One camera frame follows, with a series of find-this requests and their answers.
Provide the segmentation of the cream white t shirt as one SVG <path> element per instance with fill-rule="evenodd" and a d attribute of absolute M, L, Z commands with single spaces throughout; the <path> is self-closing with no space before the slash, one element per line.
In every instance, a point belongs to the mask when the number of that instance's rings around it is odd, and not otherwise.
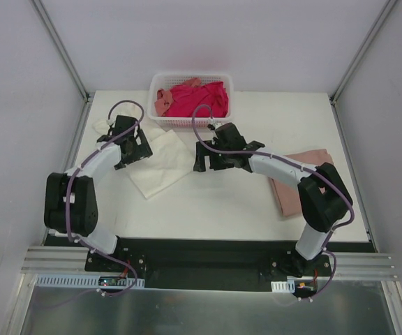
<path fill-rule="evenodd" d="M 174 130 L 165 131 L 148 117 L 140 123 L 153 155 L 107 177 L 115 182 L 130 181 L 145 199 L 150 199 L 186 177 L 192 170 L 193 153 Z"/>

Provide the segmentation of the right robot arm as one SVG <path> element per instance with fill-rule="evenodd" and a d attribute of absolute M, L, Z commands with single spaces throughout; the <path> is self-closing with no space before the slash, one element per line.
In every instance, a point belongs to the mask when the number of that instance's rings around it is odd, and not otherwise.
<path fill-rule="evenodd" d="M 261 142 L 247 142 L 233 123 L 209 129 L 213 138 L 196 142 L 194 171 L 238 168 L 297 191 L 306 224 L 293 250 L 277 266 L 297 278 L 310 274 L 336 228 L 345 224 L 343 218 L 355 217 L 352 198 L 334 165 L 305 164 L 275 154 Z"/>

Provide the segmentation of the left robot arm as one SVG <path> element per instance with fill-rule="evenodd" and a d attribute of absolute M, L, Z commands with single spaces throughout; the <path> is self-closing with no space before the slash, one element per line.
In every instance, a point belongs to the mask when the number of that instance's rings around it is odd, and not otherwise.
<path fill-rule="evenodd" d="M 44 224 L 102 254 L 101 263 L 109 271 L 119 271 L 125 263 L 120 238 L 98 224 L 96 185 L 108 172 L 153 155 L 140 120 L 119 115 L 96 148 L 79 165 L 47 177 Z"/>

